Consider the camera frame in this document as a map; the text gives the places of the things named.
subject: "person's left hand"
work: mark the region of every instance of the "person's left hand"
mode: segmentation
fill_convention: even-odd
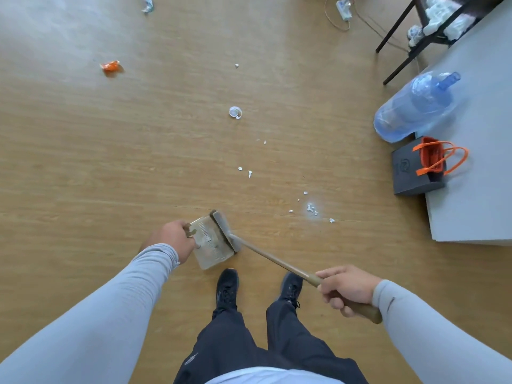
[[[194,237],[187,238],[183,229],[185,225],[187,223],[181,220],[168,222],[160,229],[151,233],[149,238],[141,245],[139,252],[142,252],[151,245],[168,244],[178,253],[178,259],[183,264],[195,248]]]

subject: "person's left arm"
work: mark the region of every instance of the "person's left arm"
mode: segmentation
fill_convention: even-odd
[[[10,384],[127,384],[163,284],[192,252],[183,222],[166,224],[117,276],[0,363]]]

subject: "black pants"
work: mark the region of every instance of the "black pants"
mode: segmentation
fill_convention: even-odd
[[[268,351],[256,346],[238,311],[220,309],[213,317],[197,336],[174,384],[204,384],[251,367],[302,369],[345,384],[368,383],[354,360],[336,357],[325,342],[311,335],[289,302],[276,301],[267,309]]]

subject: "crumpled orange snack wrapper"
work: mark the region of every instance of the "crumpled orange snack wrapper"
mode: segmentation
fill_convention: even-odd
[[[121,64],[118,60],[114,60],[109,63],[102,63],[100,64],[103,71],[119,71],[121,70]]]

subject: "gift bag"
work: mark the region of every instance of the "gift bag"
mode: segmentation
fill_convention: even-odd
[[[463,151],[463,156],[446,170],[446,160],[455,157],[457,150]],[[449,141],[428,136],[416,139],[391,154],[393,191],[400,195],[417,195],[442,188],[445,175],[459,167],[468,155],[466,148],[457,147]]]

